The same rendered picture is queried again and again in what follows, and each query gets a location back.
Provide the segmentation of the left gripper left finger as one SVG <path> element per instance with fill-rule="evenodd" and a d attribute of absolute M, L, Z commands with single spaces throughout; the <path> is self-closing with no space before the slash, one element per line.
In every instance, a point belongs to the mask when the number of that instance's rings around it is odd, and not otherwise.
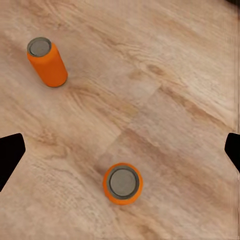
<path fill-rule="evenodd" d="M 0 138 L 0 192 L 25 152 L 25 142 L 21 133 Z"/>

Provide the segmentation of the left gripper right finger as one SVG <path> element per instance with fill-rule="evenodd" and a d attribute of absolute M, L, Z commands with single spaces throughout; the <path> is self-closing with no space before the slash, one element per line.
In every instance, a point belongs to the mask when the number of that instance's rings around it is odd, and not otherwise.
<path fill-rule="evenodd" d="M 229 133 L 224 150 L 240 172 L 240 134 Z"/>

